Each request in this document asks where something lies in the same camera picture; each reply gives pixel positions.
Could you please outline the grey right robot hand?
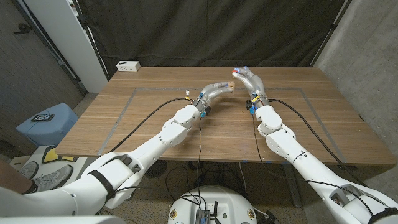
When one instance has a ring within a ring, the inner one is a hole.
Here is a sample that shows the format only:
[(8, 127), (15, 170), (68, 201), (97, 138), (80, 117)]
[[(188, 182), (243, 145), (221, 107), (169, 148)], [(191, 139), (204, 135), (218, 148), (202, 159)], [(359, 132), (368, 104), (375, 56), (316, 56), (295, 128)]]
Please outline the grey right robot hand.
[(252, 73), (248, 67), (235, 68), (232, 71), (232, 76), (242, 81), (249, 93), (252, 103), (256, 108), (260, 108), (269, 104), (262, 80), (259, 76)]

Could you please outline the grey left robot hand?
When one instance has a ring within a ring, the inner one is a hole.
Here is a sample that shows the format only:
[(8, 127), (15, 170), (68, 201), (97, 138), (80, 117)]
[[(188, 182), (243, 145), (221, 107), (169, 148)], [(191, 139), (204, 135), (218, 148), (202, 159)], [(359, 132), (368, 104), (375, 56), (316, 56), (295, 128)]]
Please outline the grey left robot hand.
[(211, 105), (211, 101), (223, 93), (232, 93), (235, 88), (234, 81), (219, 82), (209, 84), (200, 92), (197, 99), (194, 100), (193, 105), (202, 113)]

